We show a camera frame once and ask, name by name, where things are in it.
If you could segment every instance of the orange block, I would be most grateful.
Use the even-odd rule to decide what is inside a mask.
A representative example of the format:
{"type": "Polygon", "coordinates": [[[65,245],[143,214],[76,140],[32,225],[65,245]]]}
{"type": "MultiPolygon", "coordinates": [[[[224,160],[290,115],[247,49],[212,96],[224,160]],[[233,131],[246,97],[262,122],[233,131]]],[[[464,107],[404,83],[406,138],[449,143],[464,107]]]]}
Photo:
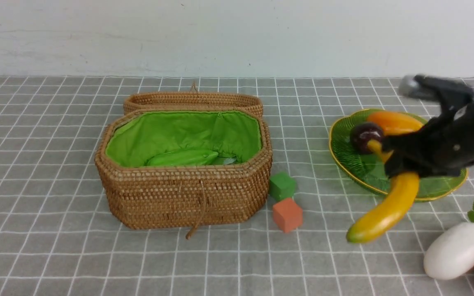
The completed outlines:
{"type": "Polygon", "coordinates": [[[287,234],[303,224],[303,210],[288,197],[273,205],[273,221],[287,234]]]}

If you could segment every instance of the brown object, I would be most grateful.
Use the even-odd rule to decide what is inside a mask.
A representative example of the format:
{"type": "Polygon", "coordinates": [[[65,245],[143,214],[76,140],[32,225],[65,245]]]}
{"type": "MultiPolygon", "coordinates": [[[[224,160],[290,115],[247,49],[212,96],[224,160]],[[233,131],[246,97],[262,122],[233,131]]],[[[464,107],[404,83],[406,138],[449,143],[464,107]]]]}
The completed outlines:
{"type": "Polygon", "coordinates": [[[241,107],[263,117],[261,100],[252,95],[225,92],[199,92],[193,82],[190,92],[143,92],[132,94],[124,102],[124,115],[137,109],[179,105],[185,108],[196,106],[241,107]]]}
{"type": "Polygon", "coordinates": [[[138,109],[111,123],[96,151],[95,164],[111,213],[132,229],[191,227],[241,223],[267,200],[273,151],[262,118],[238,107],[191,106],[189,111],[237,110],[258,120],[262,149],[242,164],[140,167],[117,165],[105,154],[117,128],[151,111],[184,110],[183,106],[138,109]]]}

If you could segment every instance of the fake fruit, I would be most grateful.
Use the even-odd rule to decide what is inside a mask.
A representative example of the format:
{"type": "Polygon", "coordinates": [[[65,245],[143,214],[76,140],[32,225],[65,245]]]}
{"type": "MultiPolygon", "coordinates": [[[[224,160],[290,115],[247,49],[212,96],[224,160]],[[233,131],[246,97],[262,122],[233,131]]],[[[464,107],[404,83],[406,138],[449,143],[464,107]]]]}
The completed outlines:
{"type": "MultiPolygon", "coordinates": [[[[383,153],[381,143],[376,140],[369,140],[367,146],[384,163],[392,154],[383,153]]],[[[350,243],[367,243],[380,237],[407,214],[419,188],[420,178],[416,173],[406,172],[391,178],[391,189],[387,197],[350,227],[346,240],[350,243]]]]}
{"type": "Polygon", "coordinates": [[[367,146],[369,140],[381,142],[382,138],[383,129],[372,122],[358,124],[350,130],[350,143],[360,154],[371,154],[372,150],[367,146]]]}
{"type": "Polygon", "coordinates": [[[401,135],[415,132],[423,126],[423,123],[407,114],[393,111],[376,111],[367,117],[383,129],[384,135],[401,135]]]}

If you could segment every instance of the green plate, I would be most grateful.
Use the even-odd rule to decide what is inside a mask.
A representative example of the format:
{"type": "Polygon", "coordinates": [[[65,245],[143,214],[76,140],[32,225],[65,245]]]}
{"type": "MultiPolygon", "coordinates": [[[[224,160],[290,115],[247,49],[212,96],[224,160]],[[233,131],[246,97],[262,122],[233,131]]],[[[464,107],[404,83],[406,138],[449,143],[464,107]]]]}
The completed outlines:
{"type": "MultiPolygon", "coordinates": [[[[364,109],[337,120],[330,129],[329,150],[335,163],[358,184],[376,194],[387,194],[390,181],[385,175],[383,163],[374,155],[360,155],[350,145],[350,129],[363,123],[369,114],[382,109],[364,109]]],[[[405,113],[421,122],[425,119],[405,113]]],[[[468,170],[462,169],[458,177],[423,178],[416,201],[433,201],[445,197],[466,182],[468,170]]]]}

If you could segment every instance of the green block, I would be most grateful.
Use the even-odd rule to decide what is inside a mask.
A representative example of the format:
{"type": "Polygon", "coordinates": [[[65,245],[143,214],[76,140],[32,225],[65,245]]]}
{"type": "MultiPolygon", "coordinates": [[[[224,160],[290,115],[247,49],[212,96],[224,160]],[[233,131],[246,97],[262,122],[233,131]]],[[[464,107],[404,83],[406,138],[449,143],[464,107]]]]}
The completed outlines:
{"type": "Polygon", "coordinates": [[[268,193],[278,202],[287,197],[293,197],[296,189],[297,183],[285,172],[280,172],[270,177],[270,189],[268,193]]]}

